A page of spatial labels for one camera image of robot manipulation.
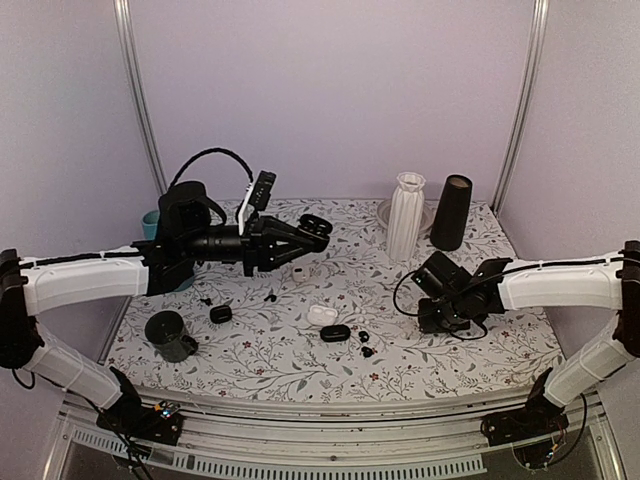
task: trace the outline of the black cable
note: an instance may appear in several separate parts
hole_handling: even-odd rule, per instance
[[[447,330],[447,333],[449,335],[451,335],[453,338],[457,338],[458,340],[462,340],[463,342],[470,342],[471,340],[482,340],[484,337],[486,337],[487,335],[489,335],[489,330],[487,329],[487,327],[485,327],[483,324],[481,323],[476,323],[476,325],[478,325],[478,327],[480,327],[480,329],[482,330],[482,335],[480,335],[479,337],[459,337],[458,335],[456,335],[455,333],[453,333],[453,330],[448,330],[446,328],[443,328],[444,330]]]
[[[581,393],[580,397],[582,398],[582,426],[580,427],[580,431],[578,432],[578,436],[576,437],[575,441],[573,442],[571,447],[569,447],[569,450],[567,450],[567,452],[557,460],[551,459],[551,461],[547,465],[543,467],[530,468],[530,470],[544,470],[548,467],[553,467],[554,465],[557,465],[558,463],[566,460],[566,458],[571,455],[571,453],[576,449],[576,447],[580,443],[580,440],[582,439],[582,435],[584,434],[584,430],[587,426],[587,398],[584,396],[584,393]]]
[[[29,372],[31,374],[31,385],[27,385],[26,383],[24,383],[22,380],[20,380],[20,377],[18,377],[18,372],[16,372],[15,368],[11,369],[11,373],[13,374],[13,378],[16,382],[18,382],[18,384],[26,389],[26,390],[33,390],[34,387],[36,386],[36,376],[33,374],[33,372]]]
[[[140,252],[104,252],[104,256],[99,253],[80,253],[66,257],[42,258],[35,262],[20,264],[21,270],[29,270],[34,267],[47,267],[61,263],[79,262],[81,260],[99,260],[101,258],[134,258],[142,257]]]
[[[208,148],[206,150],[203,150],[200,153],[196,153],[193,157],[187,160],[187,162],[184,165],[182,165],[182,167],[180,167],[180,170],[178,170],[178,173],[176,173],[176,176],[173,177],[173,180],[169,184],[169,188],[173,187],[176,183],[178,183],[178,180],[180,179],[182,174],[187,170],[187,168],[189,168],[193,163],[195,163],[196,160],[206,155],[210,155],[212,153],[222,153],[224,155],[227,155],[228,157],[233,158],[236,162],[240,164],[240,166],[242,166],[242,168],[244,168],[244,171],[247,172],[247,176],[249,177],[249,183],[253,183],[253,172],[251,171],[251,168],[249,168],[249,165],[247,165],[247,162],[245,162],[240,157],[240,155],[232,152],[231,150],[227,150],[226,148],[214,147],[214,148]]]
[[[410,275],[413,275],[414,273],[416,273],[417,270],[413,270],[409,273],[407,273],[404,277],[402,277],[400,279],[400,281],[398,282],[398,284],[396,285],[396,288],[393,290],[393,306],[396,308],[396,310],[398,310],[400,313],[402,313],[403,315],[406,315],[407,317],[419,317],[420,314],[419,313],[409,313],[409,312],[405,312],[404,310],[402,310],[400,308],[400,305],[398,305],[398,290],[400,290],[400,286],[402,285],[402,283],[409,278]]]
[[[611,259],[612,262],[631,262],[636,265],[640,265],[640,260],[636,260],[635,258],[625,258],[625,257],[615,257]]]
[[[135,447],[137,446],[135,444],[135,442],[133,442],[130,437],[129,438],[127,438],[126,436],[123,437],[121,433],[117,432],[111,426],[111,422],[109,422],[109,420],[104,416],[104,413],[102,413],[102,411],[98,408],[98,406],[95,403],[93,403],[91,400],[89,400],[88,398],[85,398],[85,397],[83,397],[83,398],[87,401],[87,403],[89,405],[91,405],[91,407],[96,411],[98,416],[102,418],[102,421],[109,426],[109,430],[111,432],[115,433],[115,435],[118,437],[118,440],[120,440],[122,442],[122,444],[125,446],[125,449],[126,449],[126,452],[127,452],[127,457],[129,457],[129,463],[130,464],[136,464],[138,467],[140,467],[142,469],[144,474],[147,476],[148,480],[153,480],[153,477],[151,476],[151,473],[149,473],[149,470],[147,469],[147,467],[143,463],[142,459],[140,458],[140,455],[138,455],[138,452],[135,450]],[[130,471],[136,476],[136,478],[138,480],[144,480],[138,474],[138,472],[135,471],[135,467],[131,468]]]

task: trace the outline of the black cup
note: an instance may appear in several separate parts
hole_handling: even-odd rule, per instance
[[[439,250],[457,250],[462,245],[469,216],[473,183],[462,175],[449,175],[442,189],[431,228],[431,243]]]
[[[198,351],[198,342],[188,335],[177,312],[165,310],[156,313],[144,327],[144,334],[167,362],[182,362]]]

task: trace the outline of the ribbed white vase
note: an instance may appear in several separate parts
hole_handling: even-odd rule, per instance
[[[424,177],[417,173],[398,175],[398,187],[391,200],[387,229],[387,255],[391,260],[409,260],[413,255],[422,220],[424,184]]]

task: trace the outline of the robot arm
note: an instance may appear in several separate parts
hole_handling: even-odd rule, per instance
[[[225,225],[226,215],[207,198],[204,185],[191,181],[160,197],[153,241],[53,259],[20,259],[16,250],[0,253],[0,367],[24,368],[83,396],[103,409],[100,426],[175,444],[182,425],[179,414],[143,407],[124,374],[87,359],[38,324],[35,316],[100,298],[169,293],[193,275],[196,261],[242,262],[244,274],[251,276],[256,267],[268,272],[307,253],[322,252],[332,230],[327,221],[303,215],[293,227],[259,217],[274,180],[274,174],[261,172],[248,190],[238,225]],[[253,213],[247,216],[249,206]],[[211,211],[221,224],[211,225]]]
[[[482,324],[489,313],[533,306],[616,311],[578,353],[538,377],[524,407],[485,417],[482,432],[491,445],[566,428],[563,411],[571,401],[640,356],[638,241],[620,252],[577,260],[492,259],[474,275],[436,252],[412,278],[431,297],[420,303],[423,331],[460,330],[469,321]]]

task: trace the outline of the white plate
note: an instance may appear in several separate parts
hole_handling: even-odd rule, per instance
[[[384,200],[378,205],[378,210],[376,212],[376,217],[378,218],[378,223],[382,225],[384,228],[389,226],[389,216],[391,215],[391,199]],[[420,220],[420,230],[418,230],[418,234],[426,233],[433,225],[433,219],[435,215],[431,211],[429,207],[426,205],[422,208],[422,219]]]

